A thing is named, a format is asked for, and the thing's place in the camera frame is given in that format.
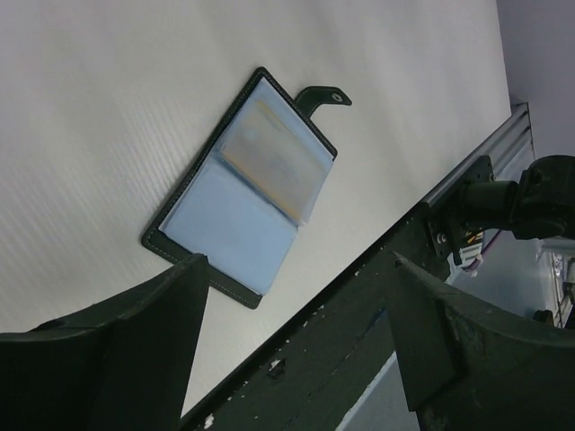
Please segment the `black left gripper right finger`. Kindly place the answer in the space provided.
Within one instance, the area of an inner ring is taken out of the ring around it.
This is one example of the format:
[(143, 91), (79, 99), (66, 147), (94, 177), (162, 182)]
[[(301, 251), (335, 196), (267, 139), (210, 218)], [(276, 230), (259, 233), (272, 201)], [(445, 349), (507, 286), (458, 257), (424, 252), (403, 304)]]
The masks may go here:
[(391, 255), (387, 313), (423, 430), (572, 430), (574, 333), (469, 295)]

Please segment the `black leather card holder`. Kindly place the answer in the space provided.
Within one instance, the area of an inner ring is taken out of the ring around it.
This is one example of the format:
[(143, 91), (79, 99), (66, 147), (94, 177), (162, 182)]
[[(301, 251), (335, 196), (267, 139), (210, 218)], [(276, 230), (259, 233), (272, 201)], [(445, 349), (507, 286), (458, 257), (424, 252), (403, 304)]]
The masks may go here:
[(177, 263), (198, 253), (209, 263), (210, 284), (249, 309), (259, 306), (303, 224), (298, 225), (221, 155), (223, 138), (249, 102), (261, 98), (290, 109), (337, 158), (337, 149), (313, 123), (323, 105), (350, 105), (332, 86), (308, 86), (289, 95), (264, 67), (256, 68), (218, 121), (199, 154), (158, 208), (142, 245)]

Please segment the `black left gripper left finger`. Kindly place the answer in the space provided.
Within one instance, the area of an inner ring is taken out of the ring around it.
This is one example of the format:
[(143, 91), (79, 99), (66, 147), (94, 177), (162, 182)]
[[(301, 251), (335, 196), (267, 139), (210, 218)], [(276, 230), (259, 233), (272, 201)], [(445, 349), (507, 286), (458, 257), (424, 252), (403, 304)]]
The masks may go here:
[(208, 299), (206, 257), (1, 337), (4, 430), (175, 430)]

